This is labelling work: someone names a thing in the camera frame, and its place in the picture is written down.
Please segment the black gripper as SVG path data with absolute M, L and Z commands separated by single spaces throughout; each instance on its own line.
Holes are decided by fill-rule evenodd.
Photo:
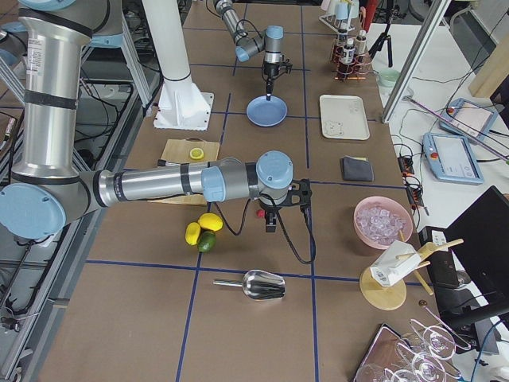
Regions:
M 277 230 L 277 222 L 281 223 L 282 218 L 279 210 L 283 207 L 290 206 L 290 197 L 281 199 L 279 202 L 273 201 L 269 197 L 260 197 L 259 205 L 264 211 L 264 219 L 266 223 L 266 233 L 274 233 Z
M 262 63 L 262 78 L 266 81 L 266 100 L 270 101 L 273 90 L 274 81 L 282 74 L 290 74 L 293 64 L 290 61 L 270 63 L 264 61 Z

